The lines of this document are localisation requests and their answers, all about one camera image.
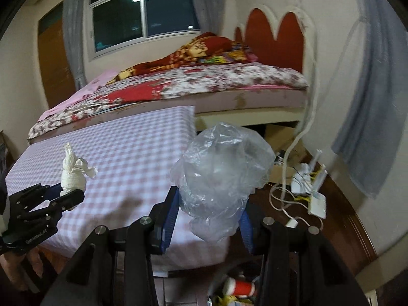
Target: checkered mattress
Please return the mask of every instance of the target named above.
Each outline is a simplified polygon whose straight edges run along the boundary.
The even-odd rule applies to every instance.
[[[97,167],[87,178],[85,200],[65,212],[58,233],[43,246],[72,256],[98,225],[128,226],[162,202],[170,186],[169,170],[195,135],[194,107],[180,106],[93,125],[33,144],[22,154],[6,183],[9,194],[41,183],[60,182],[64,144]],[[153,256],[155,270],[197,268],[223,262],[228,241],[209,245],[188,227],[190,217],[180,210],[171,245],[164,256]]]

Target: cardboard box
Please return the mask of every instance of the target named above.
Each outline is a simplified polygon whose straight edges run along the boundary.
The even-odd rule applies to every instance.
[[[271,145],[275,153],[279,153],[280,150],[287,150],[291,145],[294,136],[294,128],[268,124],[265,130],[265,140]],[[302,140],[292,149],[288,158],[288,166],[286,168],[286,177],[293,177],[296,170],[293,168],[299,164],[306,156],[306,149],[303,146]],[[272,169],[271,176],[269,178],[271,183],[282,182],[282,166],[275,165]]]

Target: clear plastic bag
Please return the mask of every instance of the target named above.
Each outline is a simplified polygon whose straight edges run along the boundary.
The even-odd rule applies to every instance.
[[[248,197],[268,182],[270,145],[246,127],[218,123],[201,132],[171,170],[191,231],[215,243],[232,236]]]

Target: wooden door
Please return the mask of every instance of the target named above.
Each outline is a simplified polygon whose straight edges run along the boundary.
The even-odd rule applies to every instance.
[[[62,19],[38,35],[38,59],[45,96],[52,108],[75,93],[62,38]]]

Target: metal screw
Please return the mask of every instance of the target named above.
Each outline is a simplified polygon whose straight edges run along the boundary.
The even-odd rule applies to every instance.
[[[310,226],[309,229],[307,229],[308,232],[310,232],[312,235],[317,235],[319,234],[320,230],[316,226]]]
[[[102,235],[103,233],[105,233],[105,231],[106,231],[106,227],[105,227],[105,226],[97,226],[97,227],[95,228],[95,233],[96,233],[97,235]]]
[[[143,225],[150,224],[152,222],[152,219],[149,216],[144,216],[140,218],[140,223]]]
[[[275,223],[275,219],[271,218],[269,216],[266,216],[263,220],[262,220],[267,226],[271,226],[272,224]]]

